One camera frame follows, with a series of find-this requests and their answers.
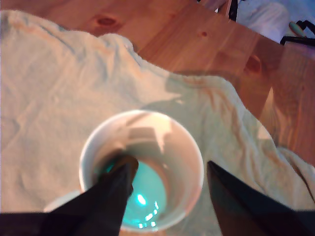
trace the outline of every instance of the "table surface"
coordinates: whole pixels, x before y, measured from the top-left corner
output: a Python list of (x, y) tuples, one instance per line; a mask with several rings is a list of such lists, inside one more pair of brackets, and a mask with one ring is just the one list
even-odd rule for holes
[(315, 165), (315, 61), (194, 0), (4, 0), (66, 29), (127, 37), (145, 60), (229, 80), (276, 145)]

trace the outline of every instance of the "white cloth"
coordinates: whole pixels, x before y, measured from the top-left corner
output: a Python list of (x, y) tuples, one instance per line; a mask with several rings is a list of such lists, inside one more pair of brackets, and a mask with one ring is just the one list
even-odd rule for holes
[(288, 10), (277, 2), (263, 4), (238, 23), (280, 43), (290, 22)]
[[(1, 209), (40, 211), (79, 188), (78, 164), (93, 129), (117, 113), (146, 109), (176, 119), (209, 160), (293, 209), (315, 209), (315, 169), (277, 149), (217, 76), (158, 68), (126, 38), (66, 31), (18, 11), (1, 13)], [(159, 235), (220, 235), (205, 178), (198, 203)]]

